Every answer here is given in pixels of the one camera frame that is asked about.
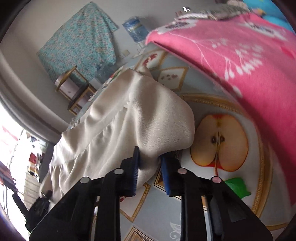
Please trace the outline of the fruit pattern bed sheet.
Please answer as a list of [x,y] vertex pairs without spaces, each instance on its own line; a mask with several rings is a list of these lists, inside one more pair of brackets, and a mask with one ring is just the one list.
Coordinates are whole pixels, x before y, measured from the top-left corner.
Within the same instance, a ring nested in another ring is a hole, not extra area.
[[[236,101],[177,56],[149,44],[142,56],[103,83],[88,109],[127,69],[148,71],[192,109],[193,143],[187,149],[171,151],[183,168],[200,178],[222,179],[272,235],[289,229],[293,211],[274,150]],[[71,128],[79,124],[87,111],[81,112]],[[167,197],[165,192],[158,158],[152,178],[137,187],[135,197],[124,198],[120,205],[121,233],[125,240],[180,240],[181,198]]]

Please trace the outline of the beige jacket with black stripes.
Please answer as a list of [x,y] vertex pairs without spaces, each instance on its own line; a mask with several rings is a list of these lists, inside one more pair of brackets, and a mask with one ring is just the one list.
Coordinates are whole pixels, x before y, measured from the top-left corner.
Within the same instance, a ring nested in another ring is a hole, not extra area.
[[40,193],[57,203],[82,177],[104,177],[140,150],[137,186],[155,174],[160,155],[189,148],[194,114],[148,71],[127,69],[93,101],[54,147]]

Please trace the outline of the teal floral wall cloth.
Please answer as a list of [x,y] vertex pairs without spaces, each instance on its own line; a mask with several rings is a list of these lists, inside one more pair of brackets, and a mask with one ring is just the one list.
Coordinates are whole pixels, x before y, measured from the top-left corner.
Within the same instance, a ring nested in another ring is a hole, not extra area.
[[38,51],[52,81],[74,66],[91,80],[103,65],[116,63],[113,20],[94,2],[86,4],[62,25]]

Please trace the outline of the pink floral blanket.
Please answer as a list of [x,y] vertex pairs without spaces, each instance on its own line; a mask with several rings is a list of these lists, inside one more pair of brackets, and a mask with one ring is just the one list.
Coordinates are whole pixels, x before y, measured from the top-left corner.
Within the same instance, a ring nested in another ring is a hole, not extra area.
[[238,100],[276,152],[295,205],[295,34],[244,14],[174,21],[146,42],[202,69]]

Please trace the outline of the grey curtain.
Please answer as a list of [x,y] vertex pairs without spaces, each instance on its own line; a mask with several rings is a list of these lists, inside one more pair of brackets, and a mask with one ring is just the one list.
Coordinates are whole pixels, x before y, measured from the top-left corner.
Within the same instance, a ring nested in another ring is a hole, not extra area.
[[39,138],[57,143],[68,123],[44,105],[24,85],[1,54],[1,104],[23,128]]

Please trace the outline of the blue water bottle on dispenser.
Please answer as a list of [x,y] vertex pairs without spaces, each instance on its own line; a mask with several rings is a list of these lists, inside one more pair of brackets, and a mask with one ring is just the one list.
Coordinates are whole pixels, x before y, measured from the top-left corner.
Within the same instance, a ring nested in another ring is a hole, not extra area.
[[130,17],[122,24],[122,26],[136,44],[144,41],[149,34],[148,30],[141,23],[140,18],[137,16]]

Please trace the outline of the wooden chair black seat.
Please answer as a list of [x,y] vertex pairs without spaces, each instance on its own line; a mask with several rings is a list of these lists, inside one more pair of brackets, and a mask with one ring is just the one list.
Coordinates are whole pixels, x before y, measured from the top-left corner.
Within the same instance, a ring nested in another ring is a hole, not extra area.
[[[83,80],[80,87],[70,78],[74,72]],[[77,115],[97,92],[94,86],[77,70],[77,65],[61,74],[55,81],[55,85],[55,91],[62,93],[69,100],[67,111],[74,115]]]

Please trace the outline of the wall power socket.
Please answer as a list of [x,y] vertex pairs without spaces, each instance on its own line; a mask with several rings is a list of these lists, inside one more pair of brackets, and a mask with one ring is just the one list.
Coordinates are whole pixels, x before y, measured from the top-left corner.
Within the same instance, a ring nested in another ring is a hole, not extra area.
[[127,57],[129,54],[130,54],[130,52],[128,51],[128,49],[126,49],[120,53],[119,57],[120,57],[120,59],[123,59],[123,58]]

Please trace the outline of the grey lace-trimmed blanket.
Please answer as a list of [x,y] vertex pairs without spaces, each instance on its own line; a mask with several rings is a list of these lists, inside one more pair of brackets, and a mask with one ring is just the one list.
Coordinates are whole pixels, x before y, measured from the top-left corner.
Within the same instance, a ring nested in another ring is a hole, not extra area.
[[193,11],[188,11],[182,15],[175,18],[175,20],[225,20],[230,19],[235,16],[250,13],[250,9],[242,4],[216,4],[213,6],[208,6],[205,9],[197,9]]

